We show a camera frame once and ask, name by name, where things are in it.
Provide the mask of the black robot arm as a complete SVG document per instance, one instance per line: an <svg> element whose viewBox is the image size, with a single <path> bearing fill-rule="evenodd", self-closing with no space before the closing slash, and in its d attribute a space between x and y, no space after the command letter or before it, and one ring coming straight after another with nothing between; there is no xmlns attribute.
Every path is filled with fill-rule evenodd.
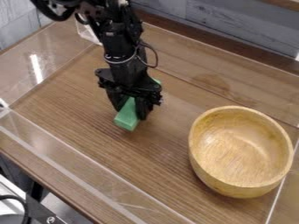
<svg viewBox="0 0 299 224"><path fill-rule="evenodd" d="M57 22L75 18L87 25L105 48L107 68L97 70L98 84L117 110L135 101L135 115L145 120L162 103L162 85L149 70L158 67L147 60L151 46L143 41L143 21L131 0L31 0L42 14Z"/></svg>

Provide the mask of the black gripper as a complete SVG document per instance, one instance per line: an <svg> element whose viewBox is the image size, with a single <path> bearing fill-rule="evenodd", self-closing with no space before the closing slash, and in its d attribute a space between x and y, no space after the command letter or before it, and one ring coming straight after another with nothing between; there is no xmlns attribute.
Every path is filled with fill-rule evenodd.
<svg viewBox="0 0 299 224"><path fill-rule="evenodd" d="M95 75L98 76L98 84L106 89L107 97L117 111L127 103L127 91L151 78L147 68L139 62L133 65L111 65L110 68L99 68ZM154 106L146 98L135 98L135 112L142 121L147 118L153 109Z"/></svg>

